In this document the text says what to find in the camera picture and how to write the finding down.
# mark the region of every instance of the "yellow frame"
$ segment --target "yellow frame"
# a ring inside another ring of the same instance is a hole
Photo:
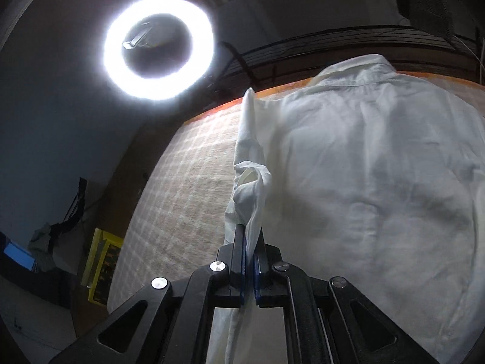
[[[91,274],[91,270],[94,265],[96,251],[98,249],[100,240],[103,240],[106,242],[104,243],[103,250],[101,251],[101,256],[98,261],[98,266],[96,267],[96,272],[94,274],[93,283],[89,287],[88,301],[96,305],[105,306],[99,303],[98,301],[93,300],[94,292],[96,290],[96,286],[98,285],[99,274],[101,273],[101,268],[103,267],[104,258],[106,257],[106,253],[108,252],[109,246],[114,245],[118,248],[121,248],[123,245],[123,238],[117,237],[116,235],[113,235],[107,231],[103,231],[103,230],[100,230],[99,228],[96,228],[94,232],[93,242],[91,242],[91,249],[89,250],[89,256],[86,262],[86,267],[82,275],[81,284],[84,286],[89,282],[88,278],[89,278],[89,275]]]

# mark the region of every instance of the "shirt collar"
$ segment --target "shirt collar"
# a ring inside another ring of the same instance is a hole
[[[333,64],[321,71],[309,86],[360,86],[396,75],[396,70],[382,55],[364,55]]]

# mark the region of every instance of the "checkered fabric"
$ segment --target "checkered fabric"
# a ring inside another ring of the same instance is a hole
[[[426,80],[485,113],[485,92],[478,86],[442,76]],[[280,98],[292,91],[266,91],[268,96],[260,98]],[[109,312],[155,277],[174,281],[214,261],[224,242],[240,110],[236,103],[182,126],[173,137],[128,227],[108,297]]]

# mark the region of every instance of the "silver screw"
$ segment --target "silver screw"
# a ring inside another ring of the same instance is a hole
[[[152,280],[152,287],[154,289],[163,289],[164,287],[167,286],[167,284],[168,284],[167,279],[162,277],[158,277]]]
[[[224,264],[222,261],[214,261],[210,263],[210,269],[212,271],[224,271],[226,268],[226,264]]]
[[[275,271],[285,272],[289,270],[289,264],[284,261],[278,261],[273,265],[273,268],[275,269]]]
[[[347,279],[342,277],[335,277],[332,279],[332,286],[336,287],[337,289],[342,289],[347,286]]]

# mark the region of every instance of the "yellow object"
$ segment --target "yellow object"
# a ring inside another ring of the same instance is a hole
[[[81,279],[81,285],[89,288],[88,300],[90,302],[106,305],[112,273],[122,245],[122,238],[98,228],[95,230]]]

